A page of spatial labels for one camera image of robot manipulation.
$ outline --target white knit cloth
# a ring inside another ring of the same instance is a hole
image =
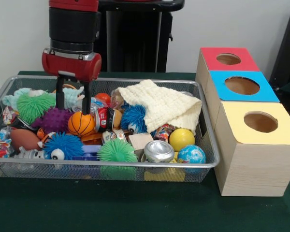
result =
[[[151,80],[117,90],[129,105],[139,104],[146,108],[144,121],[148,133],[168,123],[195,134],[202,108],[201,100],[174,89],[159,87]]]

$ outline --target wire mesh tray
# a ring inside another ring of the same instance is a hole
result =
[[[0,102],[3,96],[13,94],[24,87],[51,92],[56,88],[56,80],[55,77],[49,76],[11,77],[0,89]],[[91,95],[94,96],[99,92],[111,94],[113,89],[134,85],[140,81],[137,79],[99,78],[91,84]],[[202,88],[193,81],[153,81],[160,87],[189,92],[194,97],[201,99],[202,111],[195,139],[196,145],[205,152],[207,163],[161,164],[0,158],[0,177],[202,182],[209,170],[217,166],[220,160]],[[73,85],[80,87],[78,83],[73,83]],[[3,107],[0,104],[0,129],[3,127]]]

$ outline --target wooden box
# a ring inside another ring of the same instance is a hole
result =
[[[140,133],[140,134],[129,135],[128,142],[133,146],[134,153],[138,157],[139,161],[142,158],[146,144],[148,144],[151,141],[153,141],[153,137],[151,137],[151,135],[149,133]]]
[[[282,104],[222,101],[215,134],[222,196],[283,196],[290,181],[290,116]]]
[[[261,72],[210,71],[205,98],[213,129],[221,101],[279,102]]]
[[[246,48],[203,47],[200,49],[196,82],[206,91],[209,71],[259,71]]]

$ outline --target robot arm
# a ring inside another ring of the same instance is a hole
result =
[[[49,0],[50,46],[42,55],[44,70],[58,77],[57,108],[64,107],[64,80],[84,85],[83,114],[90,111],[89,83],[101,70],[101,56],[93,52],[99,37],[99,0]]]

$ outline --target white wall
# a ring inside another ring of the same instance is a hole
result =
[[[173,13],[168,72],[195,72],[200,47],[246,47],[267,78],[290,16],[290,0],[186,0]]]
[[[290,0],[186,0],[173,13],[167,71],[195,72],[201,46],[240,46],[269,77],[289,15]],[[48,44],[48,0],[0,0],[0,84],[41,71]]]

